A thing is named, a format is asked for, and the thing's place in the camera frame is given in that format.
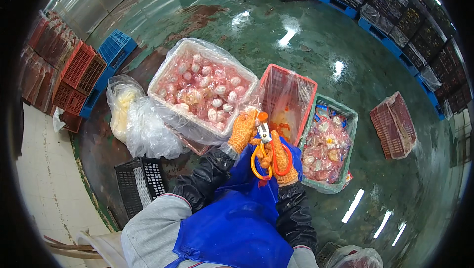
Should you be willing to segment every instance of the green epoxy floor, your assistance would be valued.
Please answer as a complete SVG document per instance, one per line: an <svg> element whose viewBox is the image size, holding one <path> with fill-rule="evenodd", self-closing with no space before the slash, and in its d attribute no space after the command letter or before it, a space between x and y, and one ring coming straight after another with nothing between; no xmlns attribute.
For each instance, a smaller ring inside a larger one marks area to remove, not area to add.
<svg viewBox="0 0 474 268"><path fill-rule="evenodd" d="M317 1L278 0L126 0L92 33L87 43L98 48L115 28L131 35L137 48L120 73L147 89L166 52L183 37L207 40L228 50L260 77L274 63L308 76L318 93L359 114L350 171L341 192L325 195L307 188L320 247L327 241L375 248L385 267L419 267L434 251L457 203L462 170L455 166L451 127L440 122L416 80L356 21ZM288 45L279 40L295 34ZM341 71L335 62L344 64ZM402 160L386 160L369 112L400 91L411 113L418 143ZM110 110L102 93L92 117L74 135L92 190L110 207L119 225L124 210L113 165L130 159L124 144L111 135ZM165 161L168 176L188 174L197 156ZM341 222L355 194L365 191L347 224ZM386 211L393 215L373 238ZM406 222L397 244L392 243Z"/></svg>

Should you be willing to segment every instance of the blue apron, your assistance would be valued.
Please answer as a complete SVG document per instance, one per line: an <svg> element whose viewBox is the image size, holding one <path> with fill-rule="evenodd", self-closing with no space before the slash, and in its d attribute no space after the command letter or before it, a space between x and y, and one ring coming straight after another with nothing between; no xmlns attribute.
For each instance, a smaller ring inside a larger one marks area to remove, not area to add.
<svg viewBox="0 0 474 268"><path fill-rule="evenodd" d="M288 145L293 166L301 179L301 151ZM248 145L231 178L215 192L209 206L181 221L173 252L178 259L165 268L176 268L187 259L233 268L286 268L293 248L276 231L278 184L272 178L265 186L250 169L255 146ZM264 170L256 162L257 170Z"/></svg>

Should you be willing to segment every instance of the orange patterned glove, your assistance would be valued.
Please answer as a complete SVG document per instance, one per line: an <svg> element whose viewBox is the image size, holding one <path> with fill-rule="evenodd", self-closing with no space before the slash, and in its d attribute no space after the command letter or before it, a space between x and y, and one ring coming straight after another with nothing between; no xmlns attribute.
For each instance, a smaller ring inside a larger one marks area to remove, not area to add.
<svg viewBox="0 0 474 268"><path fill-rule="evenodd" d="M230 139L227 141L227 143L239 154L242 153L244 148L247 146L250 137L252 136L257 114L258 110L252 110L241 114L234 121L232 135L230 136Z"/></svg>
<svg viewBox="0 0 474 268"><path fill-rule="evenodd" d="M286 151L283 149L283 147L281 146L280 135L278 135L278 132L276 132L276 130L272 130L270 134L272 135L272 141L273 141L273 146L275 150L278 171L283 172L288 167L288 155ZM278 185L280 187L286 186L298 181L298 172L296 171L296 169L294 169L293 165L292 165L292 168L290 169L290 172L287 173L286 175L279 176L276 174L274 170L273 176L275 176L278 182Z"/></svg>

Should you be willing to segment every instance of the hand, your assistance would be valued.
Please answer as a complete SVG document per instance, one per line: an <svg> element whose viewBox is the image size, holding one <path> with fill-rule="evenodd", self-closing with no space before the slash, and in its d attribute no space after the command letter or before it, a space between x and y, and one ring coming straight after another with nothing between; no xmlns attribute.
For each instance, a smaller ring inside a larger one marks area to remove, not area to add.
<svg viewBox="0 0 474 268"><path fill-rule="evenodd" d="M286 151L283 149L283 146L280 141L280 135L278 132L275 130L272 130L271 132L272 135L272 142L273 142L273 148L275 150L275 157L276 157L276 165L278 166L278 171L283 172L286 170L288 167L288 155ZM261 150L258 150L256 153L256 157L258 158L258 161L260 162L260 167L267 169L269 165L272 165L272 168L275 166L274 161L273 161L273 151L272 151L272 146L270 143L266 143L264 145L265 152L267 157L264 156L263 152ZM294 169L293 165L289 171L288 174L279 176L276 174L275 170L272 170L273 176L275 176L278 185L280 187L290 185L292 183L295 183L298 181L298 172Z"/></svg>
<svg viewBox="0 0 474 268"><path fill-rule="evenodd" d="M241 114L234 121L234 127L232 128L232 135L228 140L228 144L231 145L234 150L241 154L246 147L252 133L255 129L255 118L257 117L258 111L252 110L245 114Z"/></svg>

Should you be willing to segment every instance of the green plastic crate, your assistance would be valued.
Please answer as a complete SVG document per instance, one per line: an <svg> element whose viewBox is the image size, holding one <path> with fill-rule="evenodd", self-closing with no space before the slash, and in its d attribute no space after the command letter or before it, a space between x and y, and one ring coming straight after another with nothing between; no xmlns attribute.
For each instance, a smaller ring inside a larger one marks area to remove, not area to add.
<svg viewBox="0 0 474 268"><path fill-rule="evenodd" d="M308 133L310 132L310 127L313 122L313 115L314 115L314 110L316 108L316 105L327 105L331 110L334 110L337 112L338 115L342 115L346 117L347 120L347 126L346 126L346 131L347 134L349 134L350 139L352 142L354 142L354 139L356 138L356 130L357 130L357 121L359 120L359 114L357 114L356 111L353 109L338 103L332 98L329 98L327 96L321 95L319 93L316 93L314 100L313 100L313 105L311 107L310 115L308 117L308 121L306 122L303 135L299 139L299 148L301 151L303 151L303 146L306 143L306 138L308 136ZM349 153L347 153L347 157L344 159L344 164L342 165L342 170L341 170L341 178L339 181L333 183L333 184L328 184L325 182L318 182L311 180L309 178L306 178L303 175L303 179L301 182L311 188L315 188L318 192L323 193L323 194L335 194L339 193L342 190L342 187L344 186L344 183L346 182L346 179L344 178L347 175L347 172L349 171L349 163L351 160L351 154L352 154L352 148L354 146L352 145L349 148Z"/></svg>

